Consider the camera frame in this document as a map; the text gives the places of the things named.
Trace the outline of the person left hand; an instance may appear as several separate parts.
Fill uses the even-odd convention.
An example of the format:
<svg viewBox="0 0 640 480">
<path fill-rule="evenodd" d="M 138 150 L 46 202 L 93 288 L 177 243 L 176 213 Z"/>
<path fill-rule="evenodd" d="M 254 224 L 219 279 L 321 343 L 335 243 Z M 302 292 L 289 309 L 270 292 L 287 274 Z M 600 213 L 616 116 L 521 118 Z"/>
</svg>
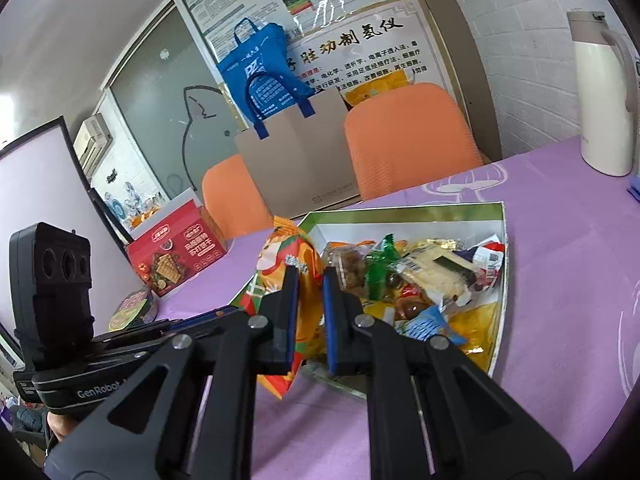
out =
<svg viewBox="0 0 640 480">
<path fill-rule="evenodd" d="M 78 426 L 77 420 L 66 415 L 55 414 L 52 412 L 47 414 L 47 423 L 55 437 L 58 439 L 58 442 L 62 442 Z"/>
</svg>

